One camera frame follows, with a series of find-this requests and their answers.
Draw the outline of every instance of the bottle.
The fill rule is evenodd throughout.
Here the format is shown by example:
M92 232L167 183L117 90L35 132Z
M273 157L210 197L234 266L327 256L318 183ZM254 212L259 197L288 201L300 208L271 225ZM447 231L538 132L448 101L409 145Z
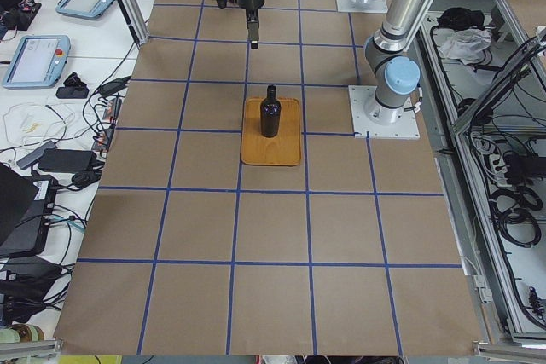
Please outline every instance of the bottle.
M272 138L279 131L281 120L281 103L276 99L275 85L267 87L267 97L259 106L262 136Z

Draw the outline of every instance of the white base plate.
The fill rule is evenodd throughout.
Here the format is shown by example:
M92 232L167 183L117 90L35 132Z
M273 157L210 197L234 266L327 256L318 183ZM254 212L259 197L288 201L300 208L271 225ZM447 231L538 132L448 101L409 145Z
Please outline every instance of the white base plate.
M361 13L381 13L388 11L386 0L368 0L366 3L353 2L352 0L335 0L338 5L338 12L361 12Z
M352 128L356 138L390 138L400 140L418 140L419 128L413 111L404 111L398 121L390 125L380 125L364 113L364 102L375 93L376 87L350 85ZM404 107L411 107L411 100Z

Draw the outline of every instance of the tablet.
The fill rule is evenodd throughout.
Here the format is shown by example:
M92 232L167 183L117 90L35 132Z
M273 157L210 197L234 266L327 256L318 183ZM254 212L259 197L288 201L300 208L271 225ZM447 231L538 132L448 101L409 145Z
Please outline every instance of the tablet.
M23 36L2 86L6 89L52 87L67 63L69 50L68 36Z
M108 9L114 0L61 0L55 10L66 16L96 19Z

